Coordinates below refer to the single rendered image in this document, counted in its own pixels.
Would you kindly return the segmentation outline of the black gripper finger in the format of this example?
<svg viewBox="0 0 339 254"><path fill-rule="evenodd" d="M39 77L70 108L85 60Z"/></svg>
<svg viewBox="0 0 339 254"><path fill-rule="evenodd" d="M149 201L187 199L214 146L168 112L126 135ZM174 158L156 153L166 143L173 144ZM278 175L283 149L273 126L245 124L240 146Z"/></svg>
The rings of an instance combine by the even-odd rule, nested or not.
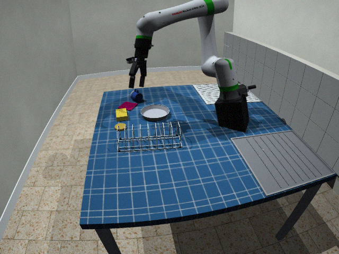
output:
<svg viewBox="0 0 339 254"><path fill-rule="evenodd" d="M139 87L144 87L144 82L145 82L145 76L147 76L147 68L146 68L146 60L143 61L143 67L140 67L140 83L139 83Z"/></svg>
<svg viewBox="0 0 339 254"><path fill-rule="evenodd" d="M129 81L129 88L134 88L134 84L135 84L135 75L139 69L139 67L141 66L141 64L143 63L143 61L141 61L141 63L139 65L138 64L138 58L134 58L133 59L133 63L129 72L129 76L130 76L130 81Z"/></svg>

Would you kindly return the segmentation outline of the blue mug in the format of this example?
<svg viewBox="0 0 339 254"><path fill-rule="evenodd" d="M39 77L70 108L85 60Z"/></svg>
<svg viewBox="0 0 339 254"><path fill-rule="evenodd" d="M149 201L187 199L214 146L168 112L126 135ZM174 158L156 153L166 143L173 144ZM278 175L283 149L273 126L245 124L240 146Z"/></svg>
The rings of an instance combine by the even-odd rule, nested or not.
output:
<svg viewBox="0 0 339 254"><path fill-rule="evenodd" d="M134 91L131 92L130 97L134 101L140 102L142 100L142 98L143 98L143 95L140 92L138 92L138 89L136 88Z"/></svg>

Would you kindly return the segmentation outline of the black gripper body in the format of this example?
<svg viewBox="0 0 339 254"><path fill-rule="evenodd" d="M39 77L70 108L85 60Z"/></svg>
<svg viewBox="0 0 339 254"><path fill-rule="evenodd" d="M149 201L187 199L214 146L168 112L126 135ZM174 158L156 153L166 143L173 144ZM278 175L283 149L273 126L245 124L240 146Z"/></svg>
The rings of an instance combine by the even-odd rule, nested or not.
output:
<svg viewBox="0 0 339 254"><path fill-rule="evenodd" d="M145 61L145 58L148 58L148 49L141 49L141 48L136 48L135 50L135 57L139 59L139 62L137 65L141 63L141 61Z"/></svg>

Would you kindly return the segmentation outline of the white ribbed draining mat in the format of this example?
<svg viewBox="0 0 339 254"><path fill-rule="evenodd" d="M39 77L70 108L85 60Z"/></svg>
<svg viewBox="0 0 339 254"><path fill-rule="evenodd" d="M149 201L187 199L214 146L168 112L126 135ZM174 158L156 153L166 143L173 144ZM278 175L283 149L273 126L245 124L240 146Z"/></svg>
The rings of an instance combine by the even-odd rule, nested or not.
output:
<svg viewBox="0 0 339 254"><path fill-rule="evenodd" d="M199 95L201 96L201 98L204 100L204 102L207 105L215 104L215 102L217 101L217 99L220 95L220 90L219 90L219 88L217 88L218 84L192 84L192 86L199 93ZM215 86L215 87L213 87L213 86ZM252 92L249 91L247 93L248 93L248 96L246 98L247 98L248 103L252 103L253 101L254 102L262 102ZM209 99L209 100L207 100L207 99Z"/></svg>

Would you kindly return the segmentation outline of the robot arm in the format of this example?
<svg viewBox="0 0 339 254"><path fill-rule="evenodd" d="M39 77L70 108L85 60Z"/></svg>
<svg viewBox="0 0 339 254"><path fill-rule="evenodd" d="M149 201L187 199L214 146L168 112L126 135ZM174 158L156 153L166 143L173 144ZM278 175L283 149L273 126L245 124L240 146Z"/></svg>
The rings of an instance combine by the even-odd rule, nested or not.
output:
<svg viewBox="0 0 339 254"><path fill-rule="evenodd" d="M234 61L218 57L214 14L226 11L228 6L228 0L193 0L179 6L149 12L137 22L135 48L150 50L154 46L151 44L154 31L197 17L201 35L201 69L205 75L217 79L219 100L232 102L247 97L249 89L256 88L256 85L239 85Z"/></svg>

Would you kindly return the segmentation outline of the white tiled backsplash wall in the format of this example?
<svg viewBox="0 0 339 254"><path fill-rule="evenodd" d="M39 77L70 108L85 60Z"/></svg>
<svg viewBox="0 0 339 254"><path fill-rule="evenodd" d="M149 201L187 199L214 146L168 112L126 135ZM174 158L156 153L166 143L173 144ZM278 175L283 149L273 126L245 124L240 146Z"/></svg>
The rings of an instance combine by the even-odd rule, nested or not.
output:
<svg viewBox="0 0 339 254"><path fill-rule="evenodd" d="M337 174L326 182L339 197L339 75L257 40L224 32L223 58L250 89Z"/></svg>

